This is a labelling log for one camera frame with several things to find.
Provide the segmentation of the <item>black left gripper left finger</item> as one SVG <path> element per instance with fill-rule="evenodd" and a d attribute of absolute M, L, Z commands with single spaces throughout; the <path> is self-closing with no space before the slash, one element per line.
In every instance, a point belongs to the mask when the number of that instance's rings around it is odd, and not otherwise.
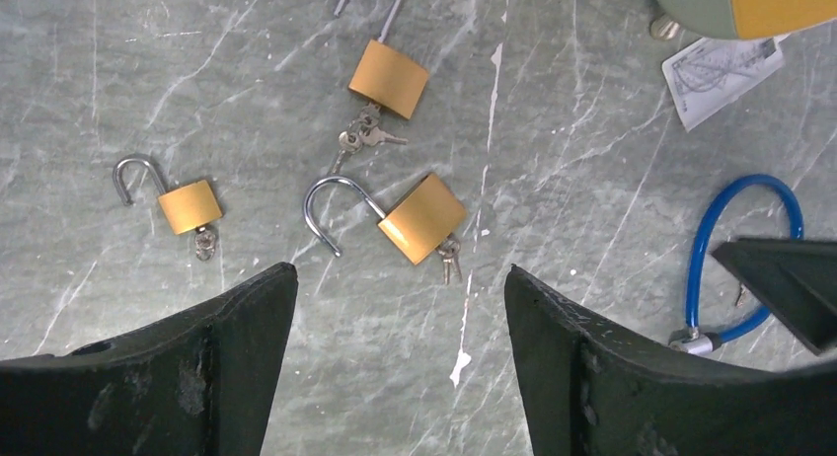
<path fill-rule="evenodd" d="M 298 290 L 288 263 L 69 354 L 1 364 L 5 455 L 257 455 Z"/>

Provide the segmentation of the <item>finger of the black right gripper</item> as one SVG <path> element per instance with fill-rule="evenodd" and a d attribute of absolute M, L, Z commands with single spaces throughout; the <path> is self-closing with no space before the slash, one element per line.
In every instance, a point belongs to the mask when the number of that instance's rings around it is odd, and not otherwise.
<path fill-rule="evenodd" d="M 812 353 L 836 348 L 836 243 L 739 238 L 712 256 Z"/>

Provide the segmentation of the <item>round cream drawer cabinet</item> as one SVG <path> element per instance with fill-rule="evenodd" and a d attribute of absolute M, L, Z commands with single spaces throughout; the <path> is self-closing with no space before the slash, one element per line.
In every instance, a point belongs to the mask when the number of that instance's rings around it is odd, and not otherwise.
<path fill-rule="evenodd" d="M 758 39 L 836 18 L 836 0 L 655 0 L 681 27 L 705 38 Z"/>

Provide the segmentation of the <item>medium brass padlock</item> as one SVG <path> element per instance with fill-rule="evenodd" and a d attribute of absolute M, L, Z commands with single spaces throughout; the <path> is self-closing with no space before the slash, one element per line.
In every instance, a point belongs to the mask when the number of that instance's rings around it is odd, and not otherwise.
<path fill-rule="evenodd" d="M 309 230 L 336 257 L 342 255 L 342 249 L 323 231 L 313 214 L 316 194 L 332 185 L 356 193 L 378 216 L 378 228 L 414 265 L 420 264 L 454 234 L 467 214 L 464 204 L 434 172 L 425 174 L 388 210 L 358 182 L 342 175 L 326 176 L 309 187 L 302 213 Z"/>

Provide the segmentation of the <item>plastic card packet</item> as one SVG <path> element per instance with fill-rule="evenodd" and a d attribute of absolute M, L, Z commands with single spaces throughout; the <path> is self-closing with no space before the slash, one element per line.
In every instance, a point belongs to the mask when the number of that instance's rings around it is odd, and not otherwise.
<path fill-rule="evenodd" d="M 700 38 L 661 64 L 686 131 L 736 101 L 785 64 L 778 38 Z"/>

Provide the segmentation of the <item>light metal key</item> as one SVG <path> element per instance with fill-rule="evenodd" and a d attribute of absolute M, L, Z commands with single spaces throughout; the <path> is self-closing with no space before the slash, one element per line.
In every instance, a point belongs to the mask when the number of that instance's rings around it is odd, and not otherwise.
<path fill-rule="evenodd" d="M 360 139 L 363 142 L 363 144 L 367 146 L 376 146 L 380 143 L 393 143 L 400 145 L 409 143 L 409 140 L 407 138 L 398 137 L 390 133 L 387 133 L 384 130 L 380 129 L 378 126 L 362 130 L 360 132 Z"/>

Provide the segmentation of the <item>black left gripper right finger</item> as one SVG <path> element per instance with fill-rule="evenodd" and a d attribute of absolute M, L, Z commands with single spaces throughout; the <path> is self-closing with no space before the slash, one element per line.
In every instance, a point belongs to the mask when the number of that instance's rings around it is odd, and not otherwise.
<path fill-rule="evenodd" d="M 673 350 L 514 266 L 504 302 L 537 455 L 832 455 L 836 365 L 769 372 Z"/>

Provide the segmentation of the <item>long shackle brass padlock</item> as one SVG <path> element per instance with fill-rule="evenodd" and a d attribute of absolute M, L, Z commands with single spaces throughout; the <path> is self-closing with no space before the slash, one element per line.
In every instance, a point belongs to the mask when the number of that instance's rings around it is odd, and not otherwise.
<path fill-rule="evenodd" d="M 347 88 L 374 105 L 411 119 L 429 74 L 423 66 L 386 43 L 403 1 L 393 2 L 379 35 L 364 49 Z"/>

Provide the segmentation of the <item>dark metal key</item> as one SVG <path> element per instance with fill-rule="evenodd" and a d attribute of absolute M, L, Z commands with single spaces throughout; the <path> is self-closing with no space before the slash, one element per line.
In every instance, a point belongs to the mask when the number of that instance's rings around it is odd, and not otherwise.
<path fill-rule="evenodd" d="M 342 164 L 363 148 L 364 142 L 361 136 L 369 134 L 372 128 L 379 124 L 379 121 L 380 106 L 378 104 L 370 102 L 359 111 L 355 119 L 348 124 L 346 130 L 339 134 L 340 151 L 329 170 L 330 175 L 338 174 Z"/>

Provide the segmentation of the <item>small brass padlock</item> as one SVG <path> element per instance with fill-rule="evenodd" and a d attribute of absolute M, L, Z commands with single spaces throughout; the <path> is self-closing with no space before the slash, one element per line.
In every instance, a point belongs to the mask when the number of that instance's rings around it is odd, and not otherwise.
<path fill-rule="evenodd" d="M 218 233 L 212 223 L 223 217 L 223 211 L 210 182 L 199 180 L 170 190 L 152 157 L 141 153 L 129 154 L 112 168 L 114 188 L 124 206 L 133 204 L 123 178 L 123 172 L 129 165 L 139 165 L 149 174 L 158 193 L 158 203 L 173 233 L 193 232 L 196 258 L 201 262 L 212 259 L 218 244 Z"/>

